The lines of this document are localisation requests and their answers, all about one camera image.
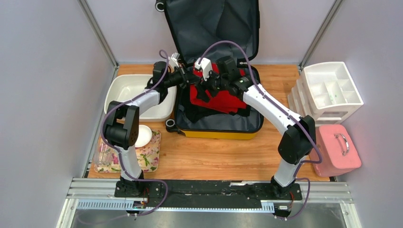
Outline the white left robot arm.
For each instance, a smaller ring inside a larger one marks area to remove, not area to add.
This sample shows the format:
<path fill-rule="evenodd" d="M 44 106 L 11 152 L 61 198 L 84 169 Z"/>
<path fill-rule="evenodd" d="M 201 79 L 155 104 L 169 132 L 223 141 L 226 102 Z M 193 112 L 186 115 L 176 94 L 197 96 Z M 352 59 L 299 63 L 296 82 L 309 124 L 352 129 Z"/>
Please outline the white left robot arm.
<path fill-rule="evenodd" d="M 116 183 L 115 197 L 140 197 L 145 191 L 144 178 L 135 142 L 139 137 L 139 118 L 148 109 L 159 105 L 168 95 L 168 89 L 188 86 L 199 81 L 199 77 L 182 66 L 168 66 L 159 61 L 144 90 L 128 101 L 111 101 L 102 122 L 101 137 L 118 153 L 121 175 Z"/>

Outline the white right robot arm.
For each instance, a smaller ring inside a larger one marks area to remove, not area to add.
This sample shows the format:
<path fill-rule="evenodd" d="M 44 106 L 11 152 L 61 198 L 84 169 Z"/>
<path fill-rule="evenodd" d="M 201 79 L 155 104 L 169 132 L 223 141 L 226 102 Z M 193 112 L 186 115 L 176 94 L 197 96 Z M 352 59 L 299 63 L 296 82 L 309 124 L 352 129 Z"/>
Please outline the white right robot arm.
<path fill-rule="evenodd" d="M 306 157 L 312 149 L 318 149 L 314 119 L 289 110 L 270 95 L 257 81 L 251 66 L 248 66 L 248 73 L 241 76 L 230 56 L 223 57 L 216 64 L 218 73 L 213 71 L 209 59 L 200 57 L 195 61 L 195 70 L 202 73 L 203 89 L 211 95 L 219 91 L 229 92 L 269 120 L 282 136 L 278 146 L 281 160 L 271 179 L 271 193 L 277 199 L 285 198 L 301 165 L 309 162 Z"/>

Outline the yellow cartoon hard-shell suitcase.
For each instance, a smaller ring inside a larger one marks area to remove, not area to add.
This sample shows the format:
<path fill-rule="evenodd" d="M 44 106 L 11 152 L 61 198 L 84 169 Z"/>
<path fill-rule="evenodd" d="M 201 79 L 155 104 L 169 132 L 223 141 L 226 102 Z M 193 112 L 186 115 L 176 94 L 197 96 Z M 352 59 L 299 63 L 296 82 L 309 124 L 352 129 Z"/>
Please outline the yellow cartoon hard-shell suitcase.
<path fill-rule="evenodd" d="M 170 81 L 178 80 L 173 118 L 166 130 L 193 138 L 249 140 L 263 116 L 231 95 L 230 84 L 254 75 L 259 49 L 257 0 L 158 0 L 178 51 Z"/>

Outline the black garment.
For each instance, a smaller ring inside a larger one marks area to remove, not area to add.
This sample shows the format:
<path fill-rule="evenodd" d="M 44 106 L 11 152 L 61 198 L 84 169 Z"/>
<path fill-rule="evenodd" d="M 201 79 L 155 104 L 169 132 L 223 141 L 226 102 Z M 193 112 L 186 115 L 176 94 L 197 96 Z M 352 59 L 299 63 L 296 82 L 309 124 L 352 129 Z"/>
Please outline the black garment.
<path fill-rule="evenodd" d="M 195 123 L 198 120 L 216 114 L 229 114 L 248 117 L 251 107 L 230 95 L 228 91 L 218 92 L 216 97 L 211 97 L 208 103 L 196 98 L 197 91 L 192 85 L 182 91 L 181 102 L 185 116 Z"/>

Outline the red garment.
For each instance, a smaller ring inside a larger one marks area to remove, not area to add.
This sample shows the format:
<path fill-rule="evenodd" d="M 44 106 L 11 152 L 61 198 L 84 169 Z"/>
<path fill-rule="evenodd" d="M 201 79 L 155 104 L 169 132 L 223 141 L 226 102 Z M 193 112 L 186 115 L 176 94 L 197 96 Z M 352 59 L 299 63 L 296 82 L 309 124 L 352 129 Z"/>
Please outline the red garment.
<path fill-rule="evenodd" d="M 247 109 L 246 103 L 236 95 L 228 91 L 230 82 L 245 75 L 245 71 L 237 68 L 234 63 L 225 63 L 219 60 L 212 63 L 207 79 L 203 77 L 203 70 L 193 67 L 192 73 L 200 78 L 200 81 L 190 86 L 190 103 L 207 109 L 212 109 L 226 114 L 235 114 Z"/>

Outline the pink jewelry box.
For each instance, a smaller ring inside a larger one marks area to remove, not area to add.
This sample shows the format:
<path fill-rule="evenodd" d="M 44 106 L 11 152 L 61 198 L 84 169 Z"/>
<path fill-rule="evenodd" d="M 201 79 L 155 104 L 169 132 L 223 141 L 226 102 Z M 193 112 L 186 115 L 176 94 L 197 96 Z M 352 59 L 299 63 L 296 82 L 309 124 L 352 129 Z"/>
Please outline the pink jewelry box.
<path fill-rule="evenodd" d="M 339 176 L 362 166 L 357 149 L 344 126 L 319 126 L 316 129 L 316 141 L 322 156 L 321 163 L 313 164 L 318 176 Z"/>

